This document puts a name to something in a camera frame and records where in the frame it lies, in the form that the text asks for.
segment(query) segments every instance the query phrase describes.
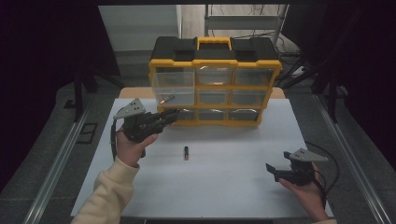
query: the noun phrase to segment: table surface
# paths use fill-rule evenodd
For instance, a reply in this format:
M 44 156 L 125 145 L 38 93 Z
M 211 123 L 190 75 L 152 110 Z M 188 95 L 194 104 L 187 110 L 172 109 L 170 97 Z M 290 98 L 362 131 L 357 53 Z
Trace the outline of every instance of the table surface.
M 112 163 L 109 129 L 113 114 L 141 98 L 155 112 L 150 88 L 126 88 L 116 99 L 72 216 L 92 192 L 97 174 Z M 134 197 L 122 213 L 141 218 L 286 218 L 306 217 L 288 190 L 274 181 L 265 163 L 289 169 L 283 151 L 305 147 L 289 100 L 271 99 L 258 127 L 166 127 L 140 160 Z M 184 146 L 190 159 L 184 161 Z M 328 214 L 332 216 L 330 206 Z

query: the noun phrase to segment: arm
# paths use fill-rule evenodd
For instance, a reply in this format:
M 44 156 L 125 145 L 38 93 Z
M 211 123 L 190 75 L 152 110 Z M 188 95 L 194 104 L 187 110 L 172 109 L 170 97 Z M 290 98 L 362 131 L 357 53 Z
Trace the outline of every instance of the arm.
M 297 197 L 301 206 L 305 209 L 308 215 L 318 224 L 336 224 L 336 220 L 330 220 L 322 206 L 320 191 L 313 183 L 304 186 L 295 186 L 285 179 L 279 179 L 279 183 L 289 189 Z
M 149 136 L 142 143 L 130 142 L 117 132 L 118 155 L 113 165 L 96 178 L 93 194 L 79 209 L 72 223 L 119 223 L 120 214 L 134 194 L 132 182 L 145 147 L 157 139 Z

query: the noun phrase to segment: wall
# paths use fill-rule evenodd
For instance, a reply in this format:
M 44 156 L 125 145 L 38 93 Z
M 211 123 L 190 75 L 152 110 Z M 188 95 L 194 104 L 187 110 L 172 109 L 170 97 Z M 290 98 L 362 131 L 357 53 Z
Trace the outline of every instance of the wall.
M 181 36 L 180 6 L 100 6 L 114 51 L 151 50 L 160 35 Z

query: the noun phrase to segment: black curtain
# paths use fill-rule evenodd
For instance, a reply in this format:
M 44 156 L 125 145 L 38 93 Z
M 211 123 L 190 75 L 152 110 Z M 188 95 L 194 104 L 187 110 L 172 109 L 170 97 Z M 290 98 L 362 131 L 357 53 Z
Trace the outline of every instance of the black curtain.
M 340 54 L 346 106 L 396 170 L 396 7 L 368 3 Z
M 46 124 L 57 90 L 73 82 L 72 67 L 94 66 L 109 76 L 120 71 L 97 6 L 52 0 L 0 4 L 2 189 Z

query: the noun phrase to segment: plastic drawer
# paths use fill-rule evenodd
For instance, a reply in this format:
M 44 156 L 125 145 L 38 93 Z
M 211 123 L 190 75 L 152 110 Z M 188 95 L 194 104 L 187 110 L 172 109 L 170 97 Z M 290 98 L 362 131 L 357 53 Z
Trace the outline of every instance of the plastic drawer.
M 196 69 L 199 85 L 230 85 L 233 69 L 230 67 L 203 66 Z
M 195 109 L 185 108 L 178 110 L 178 120 L 195 120 Z
M 230 109 L 228 119 L 256 121 L 259 113 L 258 109 Z
M 193 105 L 194 73 L 192 68 L 158 69 L 151 84 L 158 105 Z
M 198 116 L 200 120 L 225 120 L 225 109 L 199 109 Z
M 273 68 L 237 68 L 234 85 L 268 85 L 273 72 Z
M 201 105 L 226 105 L 228 103 L 228 90 L 197 90 L 198 104 Z
M 233 91 L 232 105 L 262 105 L 266 91 Z

